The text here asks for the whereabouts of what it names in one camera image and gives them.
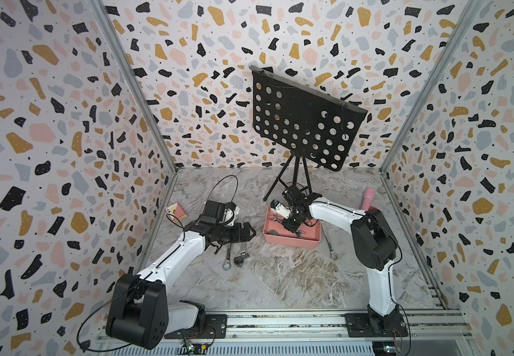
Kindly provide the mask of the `large silver adjustable wrench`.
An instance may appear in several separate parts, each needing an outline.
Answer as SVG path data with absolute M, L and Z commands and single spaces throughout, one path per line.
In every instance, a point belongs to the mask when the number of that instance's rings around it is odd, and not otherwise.
M 239 256 L 236 256 L 234 258 L 234 264 L 239 267 L 241 267 L 245 263 L 245 261 L 250 257 L 249 252 L 247 250 L 246 241 L 241 242 L 240 248 L 241 250 Z

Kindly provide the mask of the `pink plastic storage box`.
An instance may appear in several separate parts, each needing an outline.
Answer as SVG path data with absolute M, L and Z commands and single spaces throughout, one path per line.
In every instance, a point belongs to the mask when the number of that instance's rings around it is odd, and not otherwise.
M 292 233 L 283 227 L 281 215 L 268 207 L 263 233 L 266 242 L 270 244 L 314 249 L 322 241 L 321 227 L 322 224 L 319 221 L 313 220 L 310 225 L 301 224 L 298 234 Z

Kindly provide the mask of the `silver ring end combination wrench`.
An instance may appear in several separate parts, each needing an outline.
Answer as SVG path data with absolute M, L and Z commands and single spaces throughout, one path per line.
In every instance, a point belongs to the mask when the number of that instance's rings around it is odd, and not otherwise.
M 224 271 L 229 271 L 232 267 L 232 264 L 231 264 L 231 253 L 232 253 L 232 249 L 233 249 L 233 245 L 231 243 L 228 244 L 227 246 L 227 253 L 226 253 L 226 258 L 225 258 L 225 261 L 222 265 L 222 269 Z

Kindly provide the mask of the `small silver combination wrench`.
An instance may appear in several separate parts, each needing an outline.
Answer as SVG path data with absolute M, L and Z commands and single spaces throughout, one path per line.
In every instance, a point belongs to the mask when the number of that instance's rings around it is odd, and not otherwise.
M 331 243 L 331 240 L 329 239 L 329 236 L 327 234 L 325 234 L 325 240 L 326 240 L 326 243 L 328 245 L 329 252 L 330 252 L 330 259 L 332 261 L 336 261 L 339 258 L 339 256 L 336 253 L 336 251 L 334 250 L 334 247 L 333 247 L 333 245 Z

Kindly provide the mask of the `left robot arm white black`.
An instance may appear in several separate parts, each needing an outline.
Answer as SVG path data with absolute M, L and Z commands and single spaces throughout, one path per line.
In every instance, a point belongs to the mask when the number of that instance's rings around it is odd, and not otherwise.
M 183 226 L 176 242 L 138 274 L 124 274 L 105 303 L 109 308 L 105 333 L 121 341 L 121 347 L 154 349 L 168 334 L 188 338 L 216 338 L 217 331 L 206 320 L 201 303 L 181 300 L 169 302 L 169 289 L 190 263 L 209 246 L 246 243 L 256 231 L 245 216 L 227 225 L 193 221 Z

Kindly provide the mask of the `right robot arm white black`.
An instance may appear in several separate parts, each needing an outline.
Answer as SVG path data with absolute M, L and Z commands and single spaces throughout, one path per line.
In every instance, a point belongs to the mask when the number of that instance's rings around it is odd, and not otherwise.
M 378 336 L 401 332 L 403 319 L 394 296 L 392 273 L 399 244 L 381 211 L 340 206 L 316 193 L 288 198 L 287 202 L 289 212 L 281 214 L 286 230 L 296 233 L 306 221 L 317 220 L 350 234 L 356 257 L 368 276 L 367 329 Z

